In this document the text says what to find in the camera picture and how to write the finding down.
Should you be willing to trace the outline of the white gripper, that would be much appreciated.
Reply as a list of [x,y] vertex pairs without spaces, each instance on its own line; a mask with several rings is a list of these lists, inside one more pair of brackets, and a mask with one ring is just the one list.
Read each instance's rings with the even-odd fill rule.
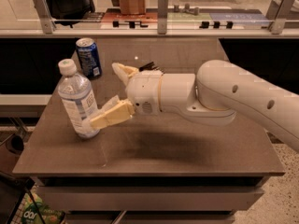
[[126,86],[126,94],[131,102],[128,99],[121,100],[118,95],[112,97],[90,119],[94,129],[125,122],[135,111],[140,115],[171,112],[181,116],[189,116],[197,111],[195,74],[164,74],[161,71],[138,73],[138,68],[122,63],[113,63],[112,69]]

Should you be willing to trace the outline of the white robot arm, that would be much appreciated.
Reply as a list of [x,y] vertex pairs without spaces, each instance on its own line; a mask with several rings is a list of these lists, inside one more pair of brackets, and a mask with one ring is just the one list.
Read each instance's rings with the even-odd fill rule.
[[147,64],[113,63],[127,98],[111,98],[95,117],[94,129],[128,120],[133,114],[175,113],[205,125],[226,125],[240,113],[299,151],[299,96],[226,61],[203,63],[195,74],[167,74]]

